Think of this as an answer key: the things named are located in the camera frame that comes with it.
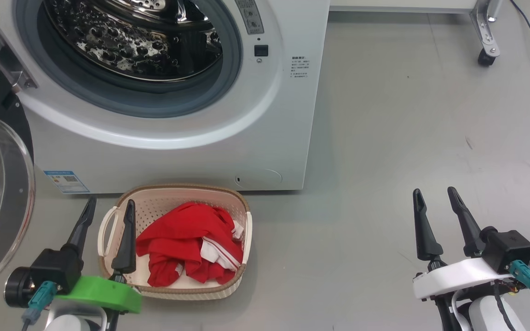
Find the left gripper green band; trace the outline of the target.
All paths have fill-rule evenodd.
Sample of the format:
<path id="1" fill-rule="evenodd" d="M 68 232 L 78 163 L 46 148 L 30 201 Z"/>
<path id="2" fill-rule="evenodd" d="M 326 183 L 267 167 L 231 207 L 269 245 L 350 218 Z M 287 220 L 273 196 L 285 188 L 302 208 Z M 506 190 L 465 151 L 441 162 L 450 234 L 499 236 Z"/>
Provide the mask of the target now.
<path id="1" fill-rule="evenodd" d="M 89 197 L 81 212 L 65 247 L 75 251 L 82 258 L 87 231 L 92 224 L 97 205 L 97 197 Z M 108 308 L 125 314 L 140 314 L 142 295 L 127 284 L 126 274 L 136 270 L 135 253 L 135 202 L 127 201 L 123 218 L 124 231 L 116 257 L 111 267 L 113 275 L 109 279 L 99 276 L 81 276 L 67 295 L 56 295 L 57 300 L 69 300 L 91 306 Z"/>

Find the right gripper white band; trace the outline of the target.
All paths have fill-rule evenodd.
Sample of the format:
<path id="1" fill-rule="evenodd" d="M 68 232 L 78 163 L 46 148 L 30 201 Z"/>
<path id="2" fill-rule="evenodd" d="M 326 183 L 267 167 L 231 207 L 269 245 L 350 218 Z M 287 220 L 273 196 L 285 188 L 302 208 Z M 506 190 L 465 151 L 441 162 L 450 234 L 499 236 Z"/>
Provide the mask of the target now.
<path id="1" fill-rule="evenodd" d="M 467 258 L 446 265 L 439 256 L 444 253 L 436 241 L 428 221 L 426 202 L 421 190 L 413 191 L 414 224 L 417 258 L 428 261 L 427 272 L 414 277 L 414 295 L 416 299 L 450 302 L 458 291 L 506 280 L 509 273 L 498 273 L 480 257 L 485 243 L 480 238 L 480 227 L 454 187 L 448 187 L 447 193 L 453 212 L 457 215 L 462 230 L 463 253 Z"/>

